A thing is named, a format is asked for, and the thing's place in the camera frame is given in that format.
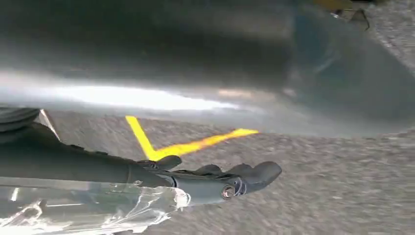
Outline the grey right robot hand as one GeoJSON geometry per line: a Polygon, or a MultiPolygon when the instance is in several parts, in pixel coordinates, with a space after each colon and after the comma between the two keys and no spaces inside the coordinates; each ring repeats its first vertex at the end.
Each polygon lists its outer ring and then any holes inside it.
{"type": "Polygon", "coordinates": [[[174,170],[181,159],[134,161],[58,140],[34,123],[0,133],[3,235],[133,234],[187,207],[257,192],[282,172],[275,162],[174,170]]]}

